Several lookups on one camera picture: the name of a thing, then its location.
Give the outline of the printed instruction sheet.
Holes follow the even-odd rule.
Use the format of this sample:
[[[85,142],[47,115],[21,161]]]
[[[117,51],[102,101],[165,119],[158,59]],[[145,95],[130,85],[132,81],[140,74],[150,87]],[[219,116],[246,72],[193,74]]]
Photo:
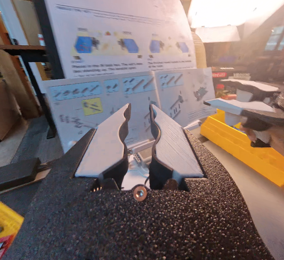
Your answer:
[[[45,82],[51,113],[61,145],[67,152],[89,129],[131,104],[126,145],[152,140],[150,104],[182,127],[216,111],[203,104],[214,99],[212,69],[143,71],[60,79]]]

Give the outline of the black metal shelf frame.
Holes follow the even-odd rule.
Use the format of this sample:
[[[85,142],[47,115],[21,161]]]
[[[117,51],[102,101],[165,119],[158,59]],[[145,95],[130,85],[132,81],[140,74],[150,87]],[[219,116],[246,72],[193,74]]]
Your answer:
[[[6,77],[16,73],[20,86],[12,91],[20,111],[26,119],[44,114],[52,139],[57,131],[41,87],[49,79],[41,63],[51,79],[64,78],[44,0],[1,0],[1,70]]]

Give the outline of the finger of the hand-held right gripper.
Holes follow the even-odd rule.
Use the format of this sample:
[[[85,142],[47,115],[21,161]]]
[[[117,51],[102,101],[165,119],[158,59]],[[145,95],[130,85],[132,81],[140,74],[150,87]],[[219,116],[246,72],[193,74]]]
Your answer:
[[[221,80],[225,86],[236,89],[236,100],[240,102],[270,102],[279,95],[279,88],[261,82],[238,79]]]
[[[205,100],[204,104],[225,112],[225,124],[228,126],[235,126],[241,121],[241,112],[244,109],[267,111],[269,113],[276,113],[275,109],[261,101],[240,102],[238,100],[225,100],[215,98]]]

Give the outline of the yellow bin with brick parts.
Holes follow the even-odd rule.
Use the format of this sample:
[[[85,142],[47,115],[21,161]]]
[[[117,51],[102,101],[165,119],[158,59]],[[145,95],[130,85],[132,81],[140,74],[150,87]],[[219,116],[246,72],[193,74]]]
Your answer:
[[[0,202],[0,259],[3,258],[18,234],[24,217]]]

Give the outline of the brown cardboard box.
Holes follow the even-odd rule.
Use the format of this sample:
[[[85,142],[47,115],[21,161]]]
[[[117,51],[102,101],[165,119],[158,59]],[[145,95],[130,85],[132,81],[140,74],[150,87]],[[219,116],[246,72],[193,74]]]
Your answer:
[[[42,112],[17,57],[0,51],[0,138],[4,140],[20,118],[38,118]]]

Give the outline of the grey battery box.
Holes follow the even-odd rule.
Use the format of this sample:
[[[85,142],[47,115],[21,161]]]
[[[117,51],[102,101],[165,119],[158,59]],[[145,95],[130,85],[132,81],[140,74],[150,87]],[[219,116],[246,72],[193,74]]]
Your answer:
[[[136,154],[133,154],[133,158],[139,166],[147,168],[151,163],[152,155],[151,153],[147,152],[138,152]]]

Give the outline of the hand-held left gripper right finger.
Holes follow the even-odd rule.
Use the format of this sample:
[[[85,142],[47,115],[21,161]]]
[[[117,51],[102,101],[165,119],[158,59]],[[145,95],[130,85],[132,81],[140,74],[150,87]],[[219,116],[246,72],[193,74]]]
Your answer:
[[[149,111],[155,140],[149,173],[157,179],[204,178],[202,165],[184,128],[153,104]]]

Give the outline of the large printed task sheet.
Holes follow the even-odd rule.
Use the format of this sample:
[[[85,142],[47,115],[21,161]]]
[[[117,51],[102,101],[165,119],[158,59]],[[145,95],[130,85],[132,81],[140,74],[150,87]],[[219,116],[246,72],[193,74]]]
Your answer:
[[[180,0],[44,0],[65,78],[196,68]]]

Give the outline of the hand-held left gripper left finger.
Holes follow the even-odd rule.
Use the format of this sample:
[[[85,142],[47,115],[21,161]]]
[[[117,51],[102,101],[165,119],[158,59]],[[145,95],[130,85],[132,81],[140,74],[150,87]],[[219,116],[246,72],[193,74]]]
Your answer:
[[[95,177],[100,180],[119,177],[115,171],[123,165],[122,177],[128,170],[127,147],[125,138],[128,135],[128,121],[131,117],[131,103],[116,111],[112,116],[99,124],[79,163],[75,177]]]

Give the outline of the black engine kit box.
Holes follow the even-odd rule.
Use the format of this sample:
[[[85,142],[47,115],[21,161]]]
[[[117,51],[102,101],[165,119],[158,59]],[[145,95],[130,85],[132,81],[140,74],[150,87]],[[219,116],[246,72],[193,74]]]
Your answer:
[[[215,97],[221,99],[236,99],[236,88],[225,85],[225,79],[247,80],[251,78],[246,67],[211,67]]]

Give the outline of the nested yellow empty bins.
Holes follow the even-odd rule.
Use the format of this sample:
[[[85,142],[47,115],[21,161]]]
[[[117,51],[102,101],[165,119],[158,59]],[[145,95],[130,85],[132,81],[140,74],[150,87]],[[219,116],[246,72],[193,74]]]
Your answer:
[[[284,187],[284,157],[273,148],[253,148],[247,135],[239,130],[240,123],[233,127],[225,124],[225,112],[208,116],[201,126],[201,135],[208,138],[232,156],[279,187]]]

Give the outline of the person's right hand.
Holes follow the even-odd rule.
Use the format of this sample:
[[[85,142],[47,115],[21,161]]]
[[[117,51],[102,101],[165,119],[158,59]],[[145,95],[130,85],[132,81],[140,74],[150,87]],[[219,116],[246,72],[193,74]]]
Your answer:
[[[252,129],[244,127],[242,124],[240,125],[239,129],[248,136],[250,141],[255,142],[257,140],[257,137]]]

